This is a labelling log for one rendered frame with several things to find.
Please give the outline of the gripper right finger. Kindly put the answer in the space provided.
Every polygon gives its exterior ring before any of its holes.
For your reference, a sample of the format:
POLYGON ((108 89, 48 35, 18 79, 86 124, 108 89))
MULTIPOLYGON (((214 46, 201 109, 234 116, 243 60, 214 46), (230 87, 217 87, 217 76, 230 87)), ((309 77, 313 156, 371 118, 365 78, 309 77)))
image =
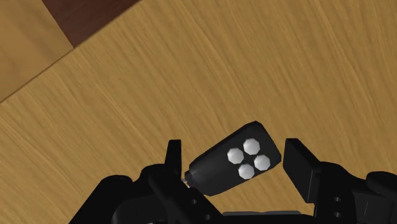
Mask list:
POLYGON ((397 174, 372 171, 358 178, 318 160, 297 138, 287 138, 282 166, 318 224, 397 224, 397 174))

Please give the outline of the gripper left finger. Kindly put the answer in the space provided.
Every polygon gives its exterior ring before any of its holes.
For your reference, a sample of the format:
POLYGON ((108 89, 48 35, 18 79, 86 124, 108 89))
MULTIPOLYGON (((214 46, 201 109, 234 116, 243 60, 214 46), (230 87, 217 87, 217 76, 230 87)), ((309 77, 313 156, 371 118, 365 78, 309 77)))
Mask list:
POLYGON ((181 141, 168 142, 165 161, 137 180, 102 179, 69 224, 223 224, 223 215, 181 180, 181 141))

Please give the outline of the black remote with white buttons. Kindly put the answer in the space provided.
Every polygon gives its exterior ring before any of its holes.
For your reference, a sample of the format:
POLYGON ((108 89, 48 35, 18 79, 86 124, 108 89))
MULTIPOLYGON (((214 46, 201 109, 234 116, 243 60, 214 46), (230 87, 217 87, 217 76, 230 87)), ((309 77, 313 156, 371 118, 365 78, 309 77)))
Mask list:
POLYGON ((185 172, 188 186, 213 196, 273 169, 281 154, 264 126, 253 121, 198 156, 185 172))

